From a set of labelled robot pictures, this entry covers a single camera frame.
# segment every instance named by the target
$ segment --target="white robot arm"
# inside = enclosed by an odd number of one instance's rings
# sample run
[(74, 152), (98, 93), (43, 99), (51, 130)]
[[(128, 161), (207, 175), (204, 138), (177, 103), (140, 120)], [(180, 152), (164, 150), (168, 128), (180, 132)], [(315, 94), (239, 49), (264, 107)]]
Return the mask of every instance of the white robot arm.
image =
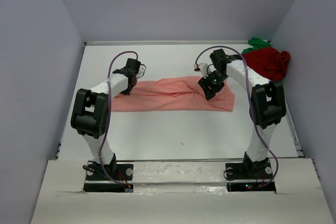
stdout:
[(101, 164), (102, 161), (101, 165), (106, 166), (106, 170), (111, 175), (117, 168), (116, 155), (108, 141), (105, 141), (102, 146), (109, 111), (108, 82), (111, 89), (110, 99), (119, 93), (128, 95), (136, 85), (137, 78), (141, 77), (144, 71), (145, 68), (139, 61), (128, 59), (126, 66), (115, 70), (108, 80), (89, 90), (80, 89), (76, 94), (71, 127), (76, 129), (88, 143), (93, 155), (92, 161), (96, 164)]
[[(206, 63), (195, 64), (195, 71), (202, 73), (203, 78), (198, 82), (206, 99), (210, 100), (223, 87), (227, 77), (236, 80), (246, 89), (246, 71), (243, 61), (238, 55), (228, 56), (222, 49), (215, 50), (210, 55), (215, 71), (209, 71)], [(258, 133), (269, 146), (272, 134), (281, 118), (286, 115), (285, 95), (280, 81), (270, 81), (248, 68), (249, 99), (253, 105)], [(241, 167), (236, 174), (240, 179), (255, 178), (269, 166), (268, 150), (260, 140), (255, 128), (251, 134), (250, 145), (245, 153)]]

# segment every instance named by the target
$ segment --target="pink cloth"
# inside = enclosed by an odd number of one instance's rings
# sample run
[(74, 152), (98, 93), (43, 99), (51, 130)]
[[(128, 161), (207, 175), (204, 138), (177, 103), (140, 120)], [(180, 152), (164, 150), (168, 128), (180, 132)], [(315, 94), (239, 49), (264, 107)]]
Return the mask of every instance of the pink cloth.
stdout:
[(235, 95), (228, 85), (207, 101), (197, 83), (199, 79), (198, 76), (187, 76), (140, 81), (131, 95), (118, 95), (112, 100), (112, 111), (233, 110)]

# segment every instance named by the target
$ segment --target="white wall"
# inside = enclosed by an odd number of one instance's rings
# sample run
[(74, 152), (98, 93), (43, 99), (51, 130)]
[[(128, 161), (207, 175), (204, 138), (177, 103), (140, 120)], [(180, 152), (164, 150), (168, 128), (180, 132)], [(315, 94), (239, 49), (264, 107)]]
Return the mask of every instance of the white wall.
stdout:
[(272, 45), (289, 51), (285, 91), (303, 151), (314, 158), (336, 220), (335, 0), (296, 0)]
[(294, 0), (63, 0), (84, 41), (272, 39)]
[(30, 223), (82, 53), (61, 0), (0, 0), (1, 224)]

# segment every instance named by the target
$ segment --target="green cloth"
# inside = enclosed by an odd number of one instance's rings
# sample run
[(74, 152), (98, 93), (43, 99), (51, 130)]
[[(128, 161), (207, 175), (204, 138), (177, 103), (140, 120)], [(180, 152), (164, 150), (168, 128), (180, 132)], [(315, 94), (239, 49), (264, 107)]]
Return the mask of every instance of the green cloth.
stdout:
[(262, 39), (259, 38), (249, 39), (247, 43), (253, 47), (244, 49), (244, 51), (241, 53), (242, 55), (260, 48), (271, 47), (271, 44), (269, 42), (263, 41)]

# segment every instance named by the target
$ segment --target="white platform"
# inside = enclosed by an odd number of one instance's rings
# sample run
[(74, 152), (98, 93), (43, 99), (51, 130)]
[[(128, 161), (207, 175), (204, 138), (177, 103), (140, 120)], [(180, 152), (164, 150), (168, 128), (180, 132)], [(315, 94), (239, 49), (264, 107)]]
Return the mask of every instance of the white platform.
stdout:
[[(147, 66), (141, 80), (159, 80), (189, 75), (197, 55), (211, 45), (137, 45), (87, 46), (83, 56), (75, 93), (89, 89), (107, 77), (112, 58), (126, 50), (139, 53), (139, 60)], [(248, 45), (228, 45), (238, 51)], [(199, 62), (210, 63), (209, 53)], [(127, 57), (120, 57), (113, 69), (124, 66)], [(234, 80), (228, 79), (236, 94), (233, 112), (161, 111), (116, 112), (112, 114), (108, 141), (118, 160), (172, 160), (242, 158), (252, 132), (248, 114), (246, 91)], [(60, 160), (91, 159), (86, 142), (70, 126), (69, 113), (62, 138)], [(278, 157), (297, 157), (291, 129), (283, 118), (274, 132), (270, 145)]]
[(333, 223), (310, 159), (279, 160), (276, 194), (227, 193), (224, 162), (135, 162), (134, 193), (85, 193), (84, 162), (49, 161), (32, 224)]

